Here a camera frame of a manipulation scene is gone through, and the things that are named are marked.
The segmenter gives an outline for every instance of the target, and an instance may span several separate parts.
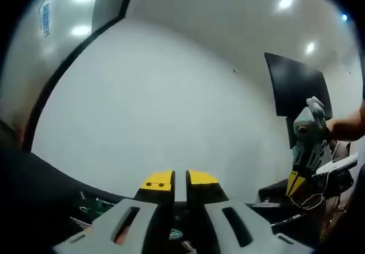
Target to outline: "ceiling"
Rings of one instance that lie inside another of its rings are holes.
[[[343,15],[324,0],[131,0],[127,11],[194,39],[256,84],[266,77],[264,88],[271,88],[265,51],[322,70],[353,50]]]

